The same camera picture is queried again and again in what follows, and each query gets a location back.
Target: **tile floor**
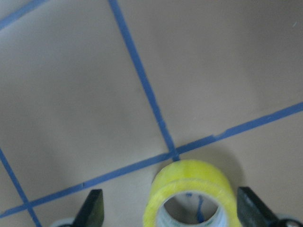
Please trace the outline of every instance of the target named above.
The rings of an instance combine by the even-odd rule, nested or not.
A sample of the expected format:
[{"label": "tile floor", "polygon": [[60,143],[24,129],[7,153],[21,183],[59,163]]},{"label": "tile floor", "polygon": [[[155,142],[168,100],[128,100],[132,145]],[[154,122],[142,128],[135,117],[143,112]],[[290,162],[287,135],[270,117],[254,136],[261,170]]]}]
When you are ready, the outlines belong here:
[{"label": "tile floor", "polygon": [[49,227],[102,188],[105,227],[142,226],[176,152],[303,219],[303,2],[118,4],[129,30],[113,0],[43,1],[0,30],[0,225]]}]

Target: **black clamp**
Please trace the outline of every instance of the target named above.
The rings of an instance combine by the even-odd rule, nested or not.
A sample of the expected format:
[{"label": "black clamp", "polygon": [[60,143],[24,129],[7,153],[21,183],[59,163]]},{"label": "black clamp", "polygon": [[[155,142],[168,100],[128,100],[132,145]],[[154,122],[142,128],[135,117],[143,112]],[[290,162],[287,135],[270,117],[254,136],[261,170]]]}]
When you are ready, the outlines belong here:
[{"label": "black clamp", "polygon": [[303,227],[297,220],[279,219],[249,187],[239,187],[237,213],[243,227]]},{"label": "black clamp", "polygon": [[101,227],[104,220],[102,189],[91,190],[74,222],[59,227]]}]

